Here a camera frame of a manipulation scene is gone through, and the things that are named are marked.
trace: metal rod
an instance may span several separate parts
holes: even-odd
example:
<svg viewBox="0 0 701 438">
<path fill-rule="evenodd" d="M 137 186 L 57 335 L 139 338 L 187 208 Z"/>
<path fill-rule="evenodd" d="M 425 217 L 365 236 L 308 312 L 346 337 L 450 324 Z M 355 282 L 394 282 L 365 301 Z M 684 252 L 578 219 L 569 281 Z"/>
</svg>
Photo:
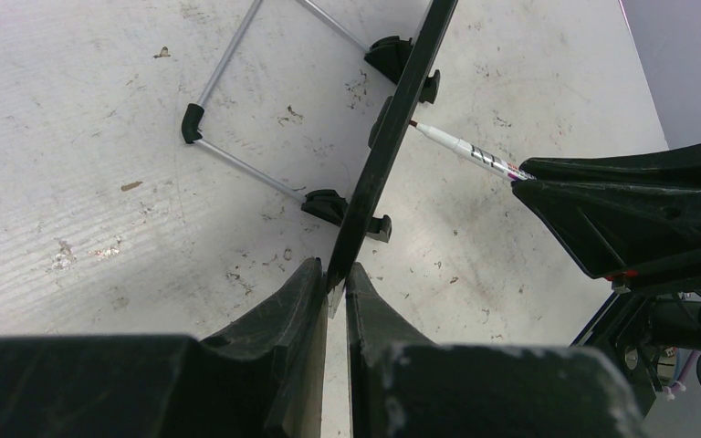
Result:
<svg viewBox="0 0 701 438">
<path fill-rule="evenodd" d="M 252 3 L 251 7 L 248 8 L 248 12 L 246 12 L 246 16 L 243 17 L 243 22 L 240 23 L 240 27 L 232 36 L 232 41 L 230 41 L 229 46 L 227 46 L 227 50 L 225 50 L 222 60 L 219 61 L 219 65 L 216 66 L 214 74 L 210 79 L 208 79 L 208 83 L 205 85 L 203 94 L 201 94 L 200 98 L 197 100 L 197 105 L 204 107 L 208 99 L 211 98 L 211 92 L 216 87 L 216 82 L 218 82 L 219 78 L 222 77 L 222 72 L 225 71 L 225 67 L 229 63 L 230 57 L 232 57 L 232 54 L 235 53 L 235 49 L 237 48 L 238 43 L 240 43 L 240 38 L 243 37 L 246 29 L 248 29 L 248 26 L 251 24 L 251 20 L 254 19 L 254 15 L 256 14 L 259 6 L 262 5 L 262 2 L 263 0 L 254 0 L 254 3 Z"/>
<path fill-rule="evenodd" d="M 240 159 L 236 158 L 235 156 L 230 155 L 228 152 L 223 151 L 218 146 L 215 146 L 212 143 L 209 143 L 208 141 L 205 141 L 203 139 L 195 140 L 194 144 L 199 144 L 201 146 L 205 146 L 205 148 L 208 149 L 209 151 L 216 153 L 218 155 L 221 155 L 222 158 L 224 158 L 228 162 L 232 163 L 233 165 L 237 166 L 242 171 L 248 172 L 249 175 L 253 176 L 254 178 L 257 178 L 262 183 L 265 183 L 265 184 L 269 185 L 270 187 L 272 187 L 274 189 L 278 189 L 281 192 L 291 196 L 297 202 L 304 203 L 306 201 L 305 196 L 303 194 L 297 193 L 296 191 L 294 191 L 291 188 L 284 185 L 282 182 L 279 182 L 279 181 L 276 181 L 276 180 L 270 178 L 269 176 L 265 175 L 264 173 L 262 173 L 258 169 L 252 167 L 247 162 L 243 162 Z"/>
<path fill-rule="evenodd" d="M 340 34 L 341 37 L 344 37 L 349 43 L 356 46 L 361 52 L 367 53 L 369 51 L 368 46 L 364 45 L 364 43 L 359 41 L 355 36 L 353 36 L 351 32 L 348 31 L 348 29 L 343 27 L 340 23 L 337 22 L 337 20 L 332 18 L 329 14 L 324 12 L 324 10 L 318 7 L 318 5 L 311 2 L 310 0 L 297 1 L 303 6 L 305 6 L 305 8 L 308 9 L 310 12 L 312 12 L 313 15 L 316 16 L 319 20 L 323 21 L 325 25 L 331 27 L 335 32 Z"/>
</svg>

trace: marker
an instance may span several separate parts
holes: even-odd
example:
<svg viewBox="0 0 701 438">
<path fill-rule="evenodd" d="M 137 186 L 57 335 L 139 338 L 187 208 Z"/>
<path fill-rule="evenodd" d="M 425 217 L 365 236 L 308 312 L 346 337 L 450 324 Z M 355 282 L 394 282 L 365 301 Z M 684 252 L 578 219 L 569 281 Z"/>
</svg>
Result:
<svg viewBox="0 0 701 438">
<path fill-rule="evenodd" d="M 438 130 L 433 126 L 424 125 L 414 120 L 410 120 L 410 124 L 422 132 L 428 139 L 436 141 L 450 151 L 454 152 L 456 155 L 466 158 L 477 166 L 482 167 L 487 171 L 491 171 L 502 178 L 506 178 L 509 181 L 536 179 L 530 173 L 523 172 L 518 169 L 518 167 L 514 164 L 509 164 L 492 153 L 485 152 L 468 141 L 453 137 L 443 130 Z"/>
</svg>

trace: white table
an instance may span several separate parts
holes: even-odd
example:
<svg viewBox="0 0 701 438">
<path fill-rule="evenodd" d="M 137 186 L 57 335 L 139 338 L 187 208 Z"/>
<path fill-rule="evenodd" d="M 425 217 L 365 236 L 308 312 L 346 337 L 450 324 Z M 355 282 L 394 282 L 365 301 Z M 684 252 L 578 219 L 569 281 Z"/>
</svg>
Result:
<svg viewBox="0 0 701 438">
<path fill-rule="evenodd" d="M 371 44 L 412 36 L 427 2 L 316 3 Z M 0 2 L 0 334 L 202 337 L 304 258 L 328 263 L 336 227 L 180 140 L 248 6 Z M 666 148 L 616 1 L 464 1 L 434 67 L 436 104 L 416 119 L 513 162 Z M 392 91 L 295 1 L 266 0 L 202 129 L 303 193 L 350 195 Z M 378 214 L 392 240 L 359 260 L 435 341 L 567 344 L 610 293 L 504 182 L 417 133 Z M 344 320 L 329 327 L 327 436 L 349 434 Z"/>
</svg>

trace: black plastic clip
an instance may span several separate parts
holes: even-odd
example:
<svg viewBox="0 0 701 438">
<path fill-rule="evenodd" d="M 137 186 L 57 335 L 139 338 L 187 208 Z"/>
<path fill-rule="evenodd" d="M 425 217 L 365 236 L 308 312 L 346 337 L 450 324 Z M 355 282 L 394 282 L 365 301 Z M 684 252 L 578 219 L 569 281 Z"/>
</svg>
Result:
<svg viewBox="0 0 701 438">
<path fill-rule="evenodd" d="M 407 65 L 407 60 L 412 52 L 413 40 L 411 38 L 404 41 L 398 36 L 388 36 L 371 45 L 370 51 L 364 55 L 364 60 L 377 68 L 391 82 L 398 84 L 404 72 L 404 66 Z M 425 79 L 418 101 L 434 103 L 436 93 L 439 91 L 440 77 L 439 70 L 436 70 L 432 77 Z"/>
<path fill-rule="evenodd" d="M 340 226 L 345 212 L 348 210 L 348 202 L 334 190 L 316 190 L 308 193 L 307 201 L 302 204 L 302 211 L 312 214 L 330 224 Z M 392 222 L 388 214 L 382 219 L 373 217 L 370 227 L 367 229 L 367 237 L 388 243 L 391 238 Z"/>
<path fill-rule="evenodd" d="M 192 144 L 195 140 L 202 139 L 200 134 L 200 120 L 203 119 L 205 109 L 200 105 L 190 103 L 186 106 L 186 112 L 183 114 L 182 120 L 182 135 L 186 144 Z"/>
</svg>

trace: purple cable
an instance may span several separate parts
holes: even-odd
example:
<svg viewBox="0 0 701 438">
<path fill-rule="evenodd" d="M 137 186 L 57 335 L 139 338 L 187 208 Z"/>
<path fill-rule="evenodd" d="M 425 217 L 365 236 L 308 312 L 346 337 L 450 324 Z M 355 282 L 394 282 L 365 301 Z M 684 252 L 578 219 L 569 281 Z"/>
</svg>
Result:
<svg viewBox="0 0 701 438">
<path fill-rule="evenodd" d="M 681 369 L 681 374 L 678 375 L 678 379 L 676 379 L 673 383 L 671 383 L 670 386 L 665 386 L 663 388 L 663 392 L 667 397 L 667 400 L 673 400 L 675 399 L 675 393 L 678 391 L 686 391 L 686 386 L 682 383 L 686 379 L 686 376 L 689 374 L 689 370 L 692 369 L 692 366 L 697 362 L 697 358 L 699 358 L 701 355 L 701 351 L 694 351 L 692 350 L 689 353 L 689 357 L 686 358 L 686 363 L 684 364 L 684 367 Z"/>
</svg>

